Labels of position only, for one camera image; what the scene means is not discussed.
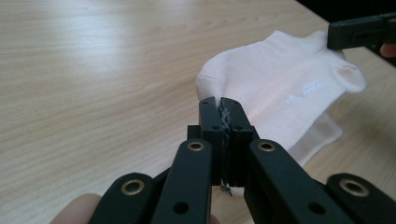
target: fabric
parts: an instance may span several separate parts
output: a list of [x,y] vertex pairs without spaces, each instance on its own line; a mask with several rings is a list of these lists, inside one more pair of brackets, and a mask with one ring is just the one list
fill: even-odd
[[261,138],[278,142],[304,165],[341,135],[324,113],[328,106],[344,92],[365,87],[360,70],[326,43],[321,31],[304,38],[275,31],[222,52],[196,78],[198,97],[238,101]]

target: wooden table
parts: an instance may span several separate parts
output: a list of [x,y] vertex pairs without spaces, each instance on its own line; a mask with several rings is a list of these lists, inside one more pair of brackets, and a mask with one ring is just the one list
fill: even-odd
[[[119,176],[167,168],[198,122],[194,79],[216,54],[274,30],[327,23],[292,0],[0,3],[0,223],[46,223]],[[306,170],[349,172],[396,198],[396,70],[346,52],[367,89],[330,108],[339,141]],[[222,223],[251,223],[243,198],[213,193]]]

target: sock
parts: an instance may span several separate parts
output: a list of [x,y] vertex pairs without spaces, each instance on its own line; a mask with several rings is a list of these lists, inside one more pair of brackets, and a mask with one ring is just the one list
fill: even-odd
[[323,32],[301,38],[275,31],[261,42],[224,51],[196,78],[198,97],[238,101],[260,138],[278,142],[303,165],[341,135],[324,113],[328,106],[344,92],[365,87],[360,70],[326,44]]

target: hand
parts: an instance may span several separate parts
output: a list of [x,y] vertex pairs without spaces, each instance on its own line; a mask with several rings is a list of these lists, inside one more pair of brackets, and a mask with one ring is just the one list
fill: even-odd
[[394,58],[396,57],[396,44],[384,44],[379,52],[385,58]]
[[[56,216],[50,224],[87,224],[101,196],[96,194],[84,194],[73,200]],[[210,224],[219,224],[215,216],[210,215]]]

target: hole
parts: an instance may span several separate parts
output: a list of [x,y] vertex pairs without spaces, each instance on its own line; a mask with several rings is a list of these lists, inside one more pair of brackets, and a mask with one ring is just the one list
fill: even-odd
[[189,205],[186,203],[175,203],[174,212],[177,214],[186,214],[189,211]]
[[137,182],[131,182],[130,184],[125,186],[125,189],[128,191],[134,191],[134,190],[138,190],[140,187],[140,184],[138,184]]
[[259,143],[258,148],[263,151],[274,151],[275,150],[275,147],[269,143]]
[[244,129],[244,127],[242,127],[241,125],[235,125],[234,128],[235,128],[237,131],[241,131],[242,129]]
[[191,142],[187,145],[187,148],[192,151],[200,151],[204,149],[204,144],[200,142]]
[[121,186],[121,192],[125,195],[135,195],[140,193],[145,187],[145,182],[139,179],[128,180]]
[[311,212],[318,215],[324,215],[326,213],[326,209],[324,209],[324,207],[318,203],[310,203],[308,208],[311,210]]
[[359,193],[363,192],[363,189],[359,185],[356,185],[354,183],[346,183],[346,187],[349,188],[350,190],[353,190],[353,191],[356,191]]
[[367,195],[369,195],[369,190],[366,187],[352,179],[340,180],[340,187],[344,191],[358,197],[366,197]]

